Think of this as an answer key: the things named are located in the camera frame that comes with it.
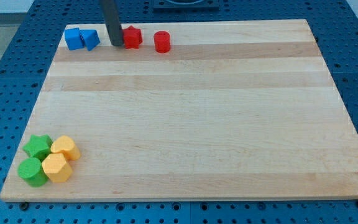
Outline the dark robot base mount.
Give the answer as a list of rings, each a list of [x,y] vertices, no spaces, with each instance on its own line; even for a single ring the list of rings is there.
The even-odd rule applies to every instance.
[[[162,9],[219,9],[218,0],[152,0],[155,10]]]

